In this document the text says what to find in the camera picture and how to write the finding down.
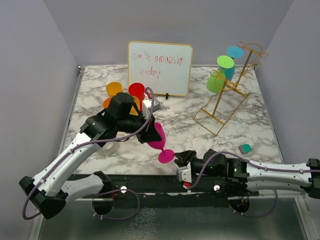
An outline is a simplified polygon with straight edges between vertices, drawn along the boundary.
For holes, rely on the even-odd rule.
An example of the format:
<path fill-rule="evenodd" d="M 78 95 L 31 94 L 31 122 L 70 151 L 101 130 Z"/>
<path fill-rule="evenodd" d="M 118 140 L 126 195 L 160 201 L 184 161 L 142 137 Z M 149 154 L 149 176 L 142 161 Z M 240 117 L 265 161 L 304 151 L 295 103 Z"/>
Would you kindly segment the pink wine glass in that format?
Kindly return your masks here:
<path fill-rule="evenodd" d="M 162 164 L 167 164 L 174 159 L 174 151 L 172 149 L 165 149 L 166 135 L 162 125 L 160 123 L 155 123 L 154 127 L 161 137 L 161 140 L 148 142 L 147 144 L 153 149 L 161 150 L 161 153 L 158 155 L 158 161 Z"/>

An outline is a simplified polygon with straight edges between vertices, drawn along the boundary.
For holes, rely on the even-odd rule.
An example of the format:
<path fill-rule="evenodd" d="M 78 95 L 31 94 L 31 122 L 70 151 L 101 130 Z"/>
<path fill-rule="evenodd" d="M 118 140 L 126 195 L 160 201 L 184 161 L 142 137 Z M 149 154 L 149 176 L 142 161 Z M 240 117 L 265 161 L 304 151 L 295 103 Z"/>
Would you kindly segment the yellow wine glass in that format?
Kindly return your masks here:
<path fill-rule="evenodd" d="M 123 92 L 123 86 L 120 82 L 113 81 L 113 82 L 110 82 L 106 86 L 105 90 L 106 90 L 107 95 L 110 98 L 112 98 L 112 97 L 116 96 L 118 93 Z"/>
<path fill-rule="evenodd" d="M 132 96 L 134 100 L 134 104 L 136 107 L 132 106 L 130 110 L 130 115 L 138 116 L 140 112 L 140 100 L 136 96 Z"/>

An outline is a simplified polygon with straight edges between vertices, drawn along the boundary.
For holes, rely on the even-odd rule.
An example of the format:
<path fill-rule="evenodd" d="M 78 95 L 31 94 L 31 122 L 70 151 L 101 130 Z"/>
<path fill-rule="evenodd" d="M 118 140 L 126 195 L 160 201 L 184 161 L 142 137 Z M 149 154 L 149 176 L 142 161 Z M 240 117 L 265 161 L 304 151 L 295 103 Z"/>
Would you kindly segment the red wine glass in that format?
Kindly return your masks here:
<path fill-rule="evenodd" d="M 139 99 L 139 110 L 142 111 L 143 101 L 145 100 L 145 86 L 142 83 L 135 82 L 128 88 L 129 94 Z"/>

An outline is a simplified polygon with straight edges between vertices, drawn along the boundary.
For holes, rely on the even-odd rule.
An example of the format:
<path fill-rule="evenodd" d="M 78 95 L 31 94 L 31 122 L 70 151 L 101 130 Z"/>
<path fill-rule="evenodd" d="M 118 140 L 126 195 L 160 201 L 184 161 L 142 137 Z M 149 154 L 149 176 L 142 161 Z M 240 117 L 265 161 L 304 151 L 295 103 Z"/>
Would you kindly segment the orange wine glass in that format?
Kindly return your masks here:
<path fill-rule="evenodd" d="M 111 102 L 111 97 L 108 97 L 104 102 L 103 102 L 103 108 L 106 109 L 108 108 L 110 102 Z"/>

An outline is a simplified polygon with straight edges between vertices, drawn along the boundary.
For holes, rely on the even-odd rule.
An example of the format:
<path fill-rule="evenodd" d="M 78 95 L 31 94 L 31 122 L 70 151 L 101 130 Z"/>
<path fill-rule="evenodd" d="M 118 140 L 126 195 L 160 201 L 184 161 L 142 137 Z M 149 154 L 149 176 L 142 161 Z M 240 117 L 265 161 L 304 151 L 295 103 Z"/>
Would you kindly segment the gold wire glass rack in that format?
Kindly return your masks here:
<path fill-rule="evenodd" d="M 237 45 L 244 55 L 234 59 L 235 72 L 232 80 L 225 80 L 219 93 L 212 96 L 194 115 L 193 120 L 214 136 L 218 136 L 251 92 L 245 87 L 244 80 L 253 77 L 252 69 L 261 66 L 261 59 L 269 56 L 264 47 L 256 42 L 239 41 Z"/>

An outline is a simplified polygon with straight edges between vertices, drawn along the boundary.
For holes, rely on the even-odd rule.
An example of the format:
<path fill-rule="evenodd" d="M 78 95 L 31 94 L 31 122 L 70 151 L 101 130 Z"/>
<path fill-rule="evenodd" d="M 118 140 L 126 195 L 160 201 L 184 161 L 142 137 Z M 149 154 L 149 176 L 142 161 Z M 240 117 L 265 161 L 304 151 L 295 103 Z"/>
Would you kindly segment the green wine glass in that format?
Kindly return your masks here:
<path fill-rule="evenodd" d="M 226 77 L 223 71 L 214 70 L 206 83 L 206 88 L 212 93 L 220 93 L 225 83 Z"/>

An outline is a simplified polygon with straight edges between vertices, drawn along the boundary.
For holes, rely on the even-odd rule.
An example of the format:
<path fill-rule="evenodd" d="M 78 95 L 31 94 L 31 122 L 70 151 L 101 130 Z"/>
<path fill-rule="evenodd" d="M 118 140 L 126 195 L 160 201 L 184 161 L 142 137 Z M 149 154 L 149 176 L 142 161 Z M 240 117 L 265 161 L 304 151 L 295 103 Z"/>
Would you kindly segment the teal wine glass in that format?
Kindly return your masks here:
<path fill-rule="evenodd" d="M 217 58 L 217 64 L 219 65 L 219 71 L 223 71 L 225 78 L 229 81 L 232 80 L 235 73 L 235 61 L 244 56 L 244 51 L 238 46 L 229 46 L 226 49 L 226 55 L 221 55 Z"/>

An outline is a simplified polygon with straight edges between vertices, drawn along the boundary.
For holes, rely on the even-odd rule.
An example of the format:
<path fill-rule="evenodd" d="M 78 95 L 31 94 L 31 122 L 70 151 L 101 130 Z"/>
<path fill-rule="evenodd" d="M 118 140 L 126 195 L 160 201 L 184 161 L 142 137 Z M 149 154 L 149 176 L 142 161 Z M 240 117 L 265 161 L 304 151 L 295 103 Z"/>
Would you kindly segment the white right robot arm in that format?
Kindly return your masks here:
<path fill-rule="evenodd" d="M 283 190 L 320 197 L 320 161 L 275 164 L 247 160 L 231 152 L 209 149 L 203 158 L 194 150 L 174 154 L 179 181 L 195 188 L 202 176 L 213 178 L 213 190 L 222 196 L 242 197 L 260 190 Z"/>

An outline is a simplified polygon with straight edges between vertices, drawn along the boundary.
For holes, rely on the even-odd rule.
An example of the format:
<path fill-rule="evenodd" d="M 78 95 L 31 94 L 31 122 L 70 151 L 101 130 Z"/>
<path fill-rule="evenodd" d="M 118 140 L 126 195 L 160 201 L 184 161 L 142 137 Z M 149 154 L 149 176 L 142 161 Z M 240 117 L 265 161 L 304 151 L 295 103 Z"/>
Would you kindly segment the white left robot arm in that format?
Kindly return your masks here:
<path fill-rule="evenodd" d="M 45 219 L 56 216 L 66 203 L 82 197 L 113 197 L 119 188 L 101 171 L 70 181 L 70 176 L 92 154 L 109 142 L 124 142 L 137 137 L 140 143 L 162 140 L 155 128 L 153 111 L 155 97 L 151 88 L 151 106 L 142 102 L 143 111 L 131 115 L 137 109 L 133 96 L 120 92 L 113 96 L 107 108 L 86 119 L 69 146 L 44 170 L 33 177 L 24 176 L 19 185 L 26 194 L 26 202 L 32 202 L 38 214 Z"/>

